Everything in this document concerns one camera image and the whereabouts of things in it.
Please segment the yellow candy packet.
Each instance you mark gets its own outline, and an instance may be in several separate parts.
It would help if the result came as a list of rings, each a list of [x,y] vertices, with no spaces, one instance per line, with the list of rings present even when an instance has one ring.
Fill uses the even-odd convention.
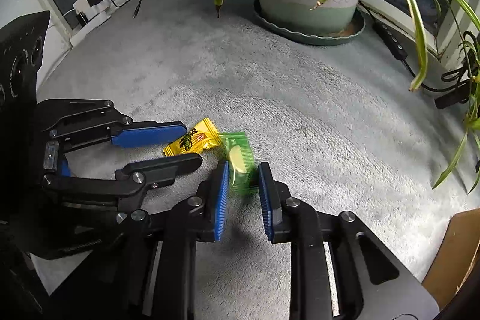
[[[220,133],[210,118],[204,118],[184,136],[163,149],[165,157],[182,154],[201,154],[204,150],[221,146]]]

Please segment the green snack packet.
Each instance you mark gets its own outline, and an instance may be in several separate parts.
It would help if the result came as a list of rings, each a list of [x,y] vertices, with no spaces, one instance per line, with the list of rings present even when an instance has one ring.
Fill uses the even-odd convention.
[[[257,190],[257,165],[245,132],[220,134],[224,155],[229,162],[229,185],[239,196],[247,196]]]

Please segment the cardboard box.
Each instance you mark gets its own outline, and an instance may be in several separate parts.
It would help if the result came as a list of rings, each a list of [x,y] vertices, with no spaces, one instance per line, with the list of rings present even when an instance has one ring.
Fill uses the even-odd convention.
[[[422,286],[443,310],[479,262],[480,210],[455,214]]]

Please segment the black power strip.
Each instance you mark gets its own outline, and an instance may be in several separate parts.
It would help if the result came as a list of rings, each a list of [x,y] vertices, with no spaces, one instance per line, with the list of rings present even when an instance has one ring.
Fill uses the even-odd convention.
[[[383,43],[389,49],[395,59],[400,61],[406,60],[408,56],[407,52],[384,23],[373,22],[373,29],[374,32],[376,32],[377,35],[382,39]]]

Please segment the small spider plant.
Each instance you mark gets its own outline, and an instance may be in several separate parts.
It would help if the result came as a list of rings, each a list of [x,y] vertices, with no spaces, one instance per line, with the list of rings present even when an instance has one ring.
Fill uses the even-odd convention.
[[[465,152],[469,136],[473,137],[477,148],[479,148],[479,40],[472,32],[465,31],[462,35],[461,46],[465,51],[468,71],[467,87],[469,95],[468,110],[464,119],[465,132],[447,167],[434,183],[433,189],[438,188],[450,176],[450,173],[456,170]]]

